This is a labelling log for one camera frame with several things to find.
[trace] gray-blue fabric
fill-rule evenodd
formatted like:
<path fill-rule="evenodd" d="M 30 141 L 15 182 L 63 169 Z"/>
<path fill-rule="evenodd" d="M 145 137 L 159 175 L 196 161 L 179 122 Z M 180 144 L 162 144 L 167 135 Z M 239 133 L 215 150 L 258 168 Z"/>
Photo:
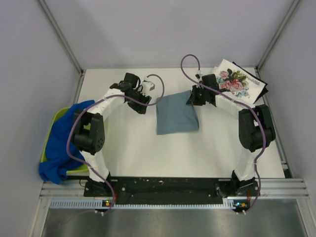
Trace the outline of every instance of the gray-blue fabric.
<path fill-rule="evenodd" d="M 198 116 L 192 105 L 186 105 L 191 91 L 167 95 L 156 105 L 157 135 L 198 131 Z"/>

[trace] metal corner post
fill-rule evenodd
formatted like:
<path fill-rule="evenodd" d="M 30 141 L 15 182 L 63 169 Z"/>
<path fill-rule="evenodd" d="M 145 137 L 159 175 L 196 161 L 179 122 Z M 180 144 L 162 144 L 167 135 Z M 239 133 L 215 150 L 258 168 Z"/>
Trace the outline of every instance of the metal corner post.
<path fill-rule="evenodd" d="M 47 17 L 49 24 L 51 25 L 58 41 L 60 42 L 61 46 L 63 47 L 65 53 L 67 54 L 68 58 L 70 59 L 71 63 L 77 70 L 77 72 L 81 75 L 83 72 L 83 69 L 81 68 L 78 60 L 76 59 L 74 53 L 72 52 L 63 32 L 59 28 L 53 14 L 51 13 L 47 3 L 45 0 L 37 0 L 41 10 L 43 11 L 44 15 Z"/>
<path fill-rule="evenodd" d="M 288 12 L 286 13 L 284 19 L 282 20 L 279 28 L 277 29 L 275 35 L 273 36 L 272 40 L 270 41 L 266 51 L 264 52 L 264 54 L 262 55 L 260 62 L 257 66 L 257 70 L 260 71 L 262 69 L 262 67 L 264 66 L 266 60 L 268 59 L 269 55 L 271 54 L 271 52 L 273 51 L 275 45 L 277 44 L 277 42 L 279 41 L 282 33 L 284 32 L 286 26 L 288 25 L 288 23 L 290 22 L 291 18 L 293 17 L 294 13 L 297 11 L 297 9 L 299 8 L 300 3 L 302 2 L 302 0 L 294 0 L 291 4 L 291 7 L 289 8 Z"/>

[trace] white table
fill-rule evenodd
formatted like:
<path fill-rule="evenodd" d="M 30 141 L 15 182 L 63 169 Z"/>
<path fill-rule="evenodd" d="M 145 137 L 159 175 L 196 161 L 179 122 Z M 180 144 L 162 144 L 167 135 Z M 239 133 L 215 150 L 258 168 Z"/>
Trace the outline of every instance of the white table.
<path fill-rule="evenodd" d="M 253 68 L 247 68 L 255 74 Z M 196 69 L 186 69 L 193 78 Z M 202 69 L 208 74 L 211 68 Z M 175 69 L 90 69 L 85 73 L 79 102 L 98 100 L 109 86 L 123 80 L 126 72 L 141 79 L 158 74 L 165 83 L 165 95 L 191 90 L 193 83 Z M 155 101 L 161 95 L 160 81 L 151 92 Z M 242 146 L 238 121 L 210 104 L 195 106 L 198 132 L 156 135 L 156 107 L 139 115 L 127 104 L 117 108 L 105 123 L 105 162 L 112 176 L 221 177 L 228 178 L 239 159 Z M 258 162 L 262 178 L 284 178 L 276 143 L 272 142 Z"/>

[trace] robotic arm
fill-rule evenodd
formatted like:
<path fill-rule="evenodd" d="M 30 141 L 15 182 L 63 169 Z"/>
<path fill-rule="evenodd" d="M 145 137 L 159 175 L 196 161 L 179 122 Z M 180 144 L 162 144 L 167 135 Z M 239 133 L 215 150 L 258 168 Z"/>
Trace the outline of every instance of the robotic arm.
<path fill-rule="evenodd" d="M 231 95 L 227 90 L 219 89 L 219 85 L 214 74 L 202 77 L 200 77 L 200 75 L 196 75 L 196 77 L 200 80 L 200 83 L 220 91 L 223 94 L 227 94 L 229 96 Z M 239 156 L 238 163 L 232 172 L 230 187 L 220 187 L 219 193 L 222 197 L 227 197 L 230 194 L 243 194 L 248 190 L 249 186 L 256 185 L 254 152 L 261 149 L 263 146 L 262 133 L 249 109 L 245 109 L 243 106 L 233 103 L 224 96 L 216 94 L 215 92 L 205 89 L 202 86 L 193 86 L 192 93 L 187 101 L 187 104 L 202 106 L 205 105 L 206 102 L 225 110 L 234 118 L 238 119 L 239 141 L 242 144 L 243 149 Z M 257 114 L 260 123 L 263 126 L 266 136 L 266 147 L 268 147 L 276 138 L 269 107 L 267 105 L 247 105 Z"/>
<path fill-rule="evenodd" d="M 155 85 L 147 80 L 140 83 L 138 76 L 130 73 L 125 74 L 125 78 L 120 83 L 110 86 L 108 92 L 102 96 L 103 102 L 92 107 L 85 113 L 75 127 L 72 142 L 80 150 L 85 161 L 88 162 L 100 175 L 107 178 L 107 169 L 102 154 L 102 147 L 105 142 L 104 121 L 120 105 L 127 102 L 129 107 L 139 114 L 145 114 L 147 106 L 139 105 L 133 101 L 126 101 L 124 97 L 113 97 L 105 99 L 110 95 L 126 95 L 144 104 L 149 104 L 151 97 L 148 92 L 153 90 Z M 76 111 L 74 121 L 82 111 Z M 89 167 L 89 177 L 93 181 L 103 182 Z"/>

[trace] white board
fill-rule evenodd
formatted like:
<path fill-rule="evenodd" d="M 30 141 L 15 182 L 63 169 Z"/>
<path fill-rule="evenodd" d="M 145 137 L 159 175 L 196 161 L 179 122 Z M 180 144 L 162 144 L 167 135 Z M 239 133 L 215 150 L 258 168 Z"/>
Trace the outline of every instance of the white board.
<path fill-rule="evenodd" d="M 256 66 L 292 0 L 46 0 L 84 69 Z"/>
<path fill-rule="evenodd" d="M 196 69 L 187 69 L 194 77 Z M 211 69 L 202 69 L 207 74 Z M 99 69 L 87 70 L 79 101 L 98 100 L 110 85 L 124 78 L 126 72 L 140 78 L 158 74 L 165 82 L 165 95 L 190 90 L 193 83 L 176 69 Z M 152 101 L 161 95 L 161 84 L 151 78 L 156 88 Z M 103 152 L 113 176 L 223 177 L 231 176 L 242 146 L 238 138 L 238 121 L 212 106 L 195 107 L 198 132 L 156 135 L 156 107 L 139 115 L 127 104 L 117 108 L 106 123 Z M 284 178 L 275 142 L 259 161 L 264 178 Z"/>

